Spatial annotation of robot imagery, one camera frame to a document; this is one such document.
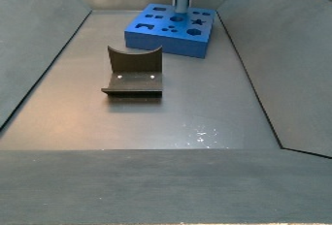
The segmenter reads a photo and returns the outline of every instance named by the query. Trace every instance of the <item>bin floor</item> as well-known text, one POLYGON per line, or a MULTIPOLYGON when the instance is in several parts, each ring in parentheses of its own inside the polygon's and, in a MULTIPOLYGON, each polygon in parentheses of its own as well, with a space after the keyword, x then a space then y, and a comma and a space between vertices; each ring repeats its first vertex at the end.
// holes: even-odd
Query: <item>bin floor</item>
POLYGON ((108 98, 107 46, 138 12, 93 12, 1 131, 0 149, 278 149, 218 18, 206 58, 163 53, 163 96, 108 98))

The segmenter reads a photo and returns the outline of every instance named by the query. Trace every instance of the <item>shaped hole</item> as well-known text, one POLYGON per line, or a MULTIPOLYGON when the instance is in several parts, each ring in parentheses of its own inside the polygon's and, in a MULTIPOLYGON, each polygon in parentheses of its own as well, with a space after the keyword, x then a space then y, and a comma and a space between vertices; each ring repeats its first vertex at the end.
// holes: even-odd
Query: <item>shaped hole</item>
POLYGON ((154 11, 158 11, 158 12, 164 12, 166 11, 166 8, 154 7, 152 10, 154 11))
POLYGON ((197 24, 197 25, 202 25, 206 21, 201 20, 201 19, 195 19, 191 21, 191 24, 197 24))
POLYGON ((136 28, 140 28, 140 27, 146 27, 148 30, 151 30, 151 29, 154 28, 154 25, 151 25, 151 24, 144 24, 144 23, 139 23, 139 24, 136 25, 136 28))
POLYGON ((198 29, 195 29, 195 28, 189 29, 186 32, 191 36, 197 36, 197 35, 201 35, 202 34, 202 31, 198 30, 198 29))
POLYGON ((175 22, 179 22, 179 21, 183 21, 183 18, 179 17, 179 16, 172 16, 172 17, 170 17, 170 20, 175 21, 175 22))

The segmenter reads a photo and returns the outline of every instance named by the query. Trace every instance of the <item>star-shaped hole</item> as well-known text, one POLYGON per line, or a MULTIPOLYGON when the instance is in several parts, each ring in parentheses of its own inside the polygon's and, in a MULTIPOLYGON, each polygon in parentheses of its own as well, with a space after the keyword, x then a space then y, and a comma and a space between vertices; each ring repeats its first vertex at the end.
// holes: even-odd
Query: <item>star-shaped hole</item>
POLYGON ((206 21, 202 21, 201 19, 193 19, 191 20, 191 24, 202 25, 203 22, 206 22, 206 21))

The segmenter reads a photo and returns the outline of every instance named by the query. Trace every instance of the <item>shape sorter block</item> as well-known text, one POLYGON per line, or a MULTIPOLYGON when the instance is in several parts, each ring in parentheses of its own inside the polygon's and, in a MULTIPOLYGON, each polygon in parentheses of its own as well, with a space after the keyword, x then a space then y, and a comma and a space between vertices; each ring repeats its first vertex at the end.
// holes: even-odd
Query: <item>shape sorter block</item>
POLYGON ((203 58, 214 15, 195 8, 178 14, 171 5, 148 4, 124 30, 126 46, 203 58))

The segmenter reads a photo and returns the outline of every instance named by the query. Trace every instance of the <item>black bracket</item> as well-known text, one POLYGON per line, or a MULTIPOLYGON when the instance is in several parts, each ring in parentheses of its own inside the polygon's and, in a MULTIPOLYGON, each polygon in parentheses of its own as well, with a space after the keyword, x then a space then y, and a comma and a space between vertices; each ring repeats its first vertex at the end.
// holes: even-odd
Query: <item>black bracket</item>
POLYGON ((162 48, 131 54, 107 47, 111 65, 108 88, 102 92, 114 96, 162 96, 162 48))

